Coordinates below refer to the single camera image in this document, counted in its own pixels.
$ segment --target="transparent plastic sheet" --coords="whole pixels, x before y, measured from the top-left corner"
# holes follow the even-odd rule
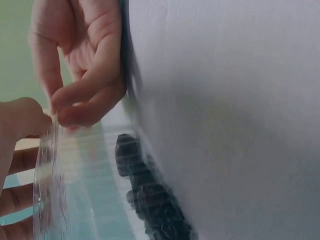
[[[131,126],[72,133],[54,119],[35,167],[34,239],[195,239],[159,176]]]

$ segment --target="white surface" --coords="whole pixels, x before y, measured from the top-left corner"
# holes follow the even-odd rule
[[[200,239],[318,239],[319,1],[127,2],[140,124]]]

